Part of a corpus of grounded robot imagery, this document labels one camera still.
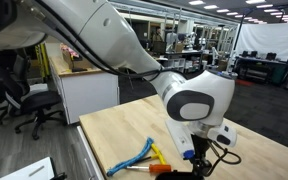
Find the black cable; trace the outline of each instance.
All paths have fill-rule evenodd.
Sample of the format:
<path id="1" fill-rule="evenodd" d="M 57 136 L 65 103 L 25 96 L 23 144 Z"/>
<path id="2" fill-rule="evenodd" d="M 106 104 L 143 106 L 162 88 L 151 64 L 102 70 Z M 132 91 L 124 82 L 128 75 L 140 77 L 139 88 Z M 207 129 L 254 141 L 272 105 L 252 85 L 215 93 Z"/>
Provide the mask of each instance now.
<path id="1" fill-rule="evenodd" d="M 149 81 L 149 82 L 153 81 L 154 79 L 156 79 L 161 74 L 162 71 L 163 71 L 163 66 L 161 65 L 161 69 L 158 71 L 158 73 L 152 79 L 147 80 L 147 81 Z"/>
<path id="2" fill-rule="evenodd" d="M 150 76 L 150 75 L 155 75 L 155 74 L 158 74 L 160 73 L 159 70 L 152 70 L 152 71 L 147 71 L 147 72 L 143 72 L 143 73 L 137 73 L 137 74 L 125 74 L 125 73 L 122 73 L 120 71 L 117 71 L 116 69 L 114 69 L 113 67 L 111 67 L 110 65 L 108 65 L 105 61 L 103 61 L 94 51 L 92 51 L 92 49 L 90 49 L 86 43 L 79 37 L 79 35 L 56 13 L 54 12 L 47 4 L 45 4 L 42 0 L 36 0 L 36 2 L 42 6 L 44 9 L 46 9 L 49 13 L 51 13 L 59 22 L 61 22 L 61 24 L 67 29 L 67 31 L 69 31 L 75 38 L 76 40 L 102 65 L 104 66 L 105 68 L 107 69 L 104 69 L 103 67 L 101 67 L 100 65 L 98 65 L 97 63 L 95 63 L 93 60 L 91 60 L 90 58 L 87 58 L 88 56 L 86 56 L 83 51 L 81 51 L 79 48 L 75 47 L 76 50 L 78 50 L 79 53 L 81 53 L 85 58 L 87 58 L 92 64 L 94 64 L 97 68 L 105 71 L 105 72 L 108 72 L 108 73 L 111 73 L 111 74 L 114 74 L 114 75 L 119 75 L 119 76 L 123 76 L 123 77 L 136 77 L 136 78 L 143 78 L 145 76 Z M 65 39 L 67 41 L 71 41 L 62 31 L 60 31 L 58 28 L 57 28 L 57 32 L 61 32 L 61 35 L 63 37 L 66 37 Z"/>
<path id="3" fill-rule="evenodd" d="M 220 161 L 223 161 L 224 163 L 230 164 L 230 165 L 236 165 L 236 164 L 239 164 L 239 163 L 242 162 L 242 159 L 241 159 L 241 157 L 240 157 L 239 155 L 237 155 L 237 154 L 235 154 L 235 153 L 233 153 L 233 152 L 228 151 L 227 148 L 224 149 L 224 148 L 221 147 L 217 142 L 215 142 L 215 141 L 208 141 L 208 143 L 209 143 L 211 149 L 213 150 L 214 154 L 218 157 L 218 159 L 215 161 L 214 165 L 213 165 L 212 168 L 209 170 L 209 172 L 207 172 L 207 174 L 204 175 L 205 177 L 209 177 L 209 176 L 213 173 L 215 167 L 217 166 L 217 164 L 218 164 Z M 224 152 L 223 155 L 221 155 L 221 156 L 219 155 L 219 153 L 216 151 L 216 149 L 214 148 L 214 146 L 212 145 L 212 143 L 213 143 L 216 147 L 218 147 L 219 149 L 223 150 L 223 152 Z M 230 161 L 225 160 L 224 157 L 225 157 L 227 154 L 231 154 L 232 156 L 235 156 L 238 160 L 235 161 L 235 162 L 230 162 Z"/>

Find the yellow tool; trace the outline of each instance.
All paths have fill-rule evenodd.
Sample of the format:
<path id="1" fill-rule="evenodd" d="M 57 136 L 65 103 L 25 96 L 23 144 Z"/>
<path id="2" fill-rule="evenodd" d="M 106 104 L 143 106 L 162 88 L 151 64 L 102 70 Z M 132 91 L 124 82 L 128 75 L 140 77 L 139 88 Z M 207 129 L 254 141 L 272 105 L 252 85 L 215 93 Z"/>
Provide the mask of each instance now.
<path id="1" fill-rule="evenodd" d="M 158 158 L 160 160 L 161 164 L 163 164 L 163 165 L 166 164 L 166 161 L 165 161 L 161 151 L 157 148 L 157 146 L 154 143 L 152 143 L 151 148 L 153 149 L 155 154 L 153 154 L 149 157 L 146 157 L 146 158 L 142 158 L 142 159 L 136 161 L 135 163 L 143 162 L 143 161 L 146 161 L 149 159 L 157 159 Z"/>

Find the person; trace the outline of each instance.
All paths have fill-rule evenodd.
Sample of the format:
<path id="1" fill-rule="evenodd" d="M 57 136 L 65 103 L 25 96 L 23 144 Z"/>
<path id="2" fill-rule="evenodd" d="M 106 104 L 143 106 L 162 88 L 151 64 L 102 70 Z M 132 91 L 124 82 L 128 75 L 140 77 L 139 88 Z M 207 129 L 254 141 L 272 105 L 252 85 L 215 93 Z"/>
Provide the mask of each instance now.
<path id="1" fill-rule="evenodd" d="M 152 43 L 154 43 L 155 41 L 163 42 L 163 38 L 161 36 L 161 27 L 157 27 L 156 32 L 153 34 Z"/>
<path id="2" fill-rule="evenodd" d="M 163 42 L 163 38 L 161 36 L 161 28 L 157 27 L 156 32 L 153 32 L 153 36 L 151 36 L 151 48 L 150 50 L 152 51 L 154 49 L 154 42 Z"/>

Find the screwdriver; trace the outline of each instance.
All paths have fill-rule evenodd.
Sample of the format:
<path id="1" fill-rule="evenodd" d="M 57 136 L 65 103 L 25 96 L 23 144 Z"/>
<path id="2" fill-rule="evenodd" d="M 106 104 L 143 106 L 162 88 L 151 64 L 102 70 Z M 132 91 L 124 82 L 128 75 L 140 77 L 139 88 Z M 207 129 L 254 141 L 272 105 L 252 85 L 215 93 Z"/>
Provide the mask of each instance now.
<path id="1" fill-rule="evenodd" d="M 172 172 L 172 167 L 168 164 L 150 164 L 149 167 L 127 166 L 126 169 L 149 170 L 150 173 Z"/>

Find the monitor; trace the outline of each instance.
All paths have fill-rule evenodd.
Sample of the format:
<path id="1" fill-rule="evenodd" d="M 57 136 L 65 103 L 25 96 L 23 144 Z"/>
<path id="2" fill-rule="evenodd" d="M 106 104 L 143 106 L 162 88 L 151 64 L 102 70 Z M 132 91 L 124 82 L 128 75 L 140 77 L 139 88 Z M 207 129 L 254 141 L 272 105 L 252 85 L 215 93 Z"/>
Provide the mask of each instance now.
<path id="1" fill-rule="evenodd" d="M 177 34 L 176 33 L 168 33 L 166 35 L 166 42 L 167 45 L 173 44 L 176 42 L 176 40 L 178 40 Z"/>
<path id="2" fill-rule="evenodd" d="M 165 54 L 166 51 L 166 42 L 163 41 L 155 41 L 153 42 L 152 52 L 157 54 Z"/>
<path id="3" fill-rule="evenodd" d="M 186 38 L 187 33 L 179 33 L 178 36 L 178 40 L 179 41 L 184 41 Z"/>
<path id="4" fill-rule="evenodd" d="M 140 41 L 140 43 L 144 49 L 149 49 L 151 47 L 151 41 L 150 40 L 140 39 L 139 41 Z"/>

